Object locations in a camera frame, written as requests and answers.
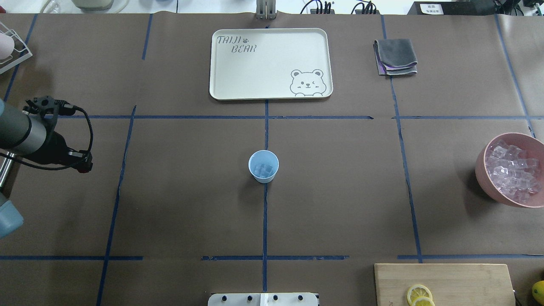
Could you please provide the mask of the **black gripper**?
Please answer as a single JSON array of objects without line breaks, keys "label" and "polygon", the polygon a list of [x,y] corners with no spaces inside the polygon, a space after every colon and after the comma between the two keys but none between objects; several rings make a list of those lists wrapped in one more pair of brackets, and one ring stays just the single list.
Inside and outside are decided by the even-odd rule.
[{"label": "black gripper", "polygon": [[[39,118],[31,117],[32,128],[27,137],[33,147],[25,152],[24,158],[42,165],[57,164],[88,173],[93,168],[93,128],[83,108],[51,96],[35,97],[26,101],[24,110]],[[76,151],[67,146],[62,135],[55,131],[59,116],[73,116],[82,112],[89,127],[90,141],[86,150]]]}]

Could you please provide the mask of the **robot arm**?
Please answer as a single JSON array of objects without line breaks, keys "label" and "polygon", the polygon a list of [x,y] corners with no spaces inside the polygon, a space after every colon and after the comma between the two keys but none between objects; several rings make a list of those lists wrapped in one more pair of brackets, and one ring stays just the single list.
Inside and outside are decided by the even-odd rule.
[{"label": "robot arm", "polygon": [[[1,188],[4,189],[12,164],[17,162],[34,169],[57,171],[73,168],[88,173],[93,168],[94,132],[83,108],[51,96],[28,99],[23,110],[1,102],[0,147],[4,162],[1,164]],[[67,146],[55,128],[59,116],[73,116],[81,112],[89,128],[90,140],[85,150]]]}]

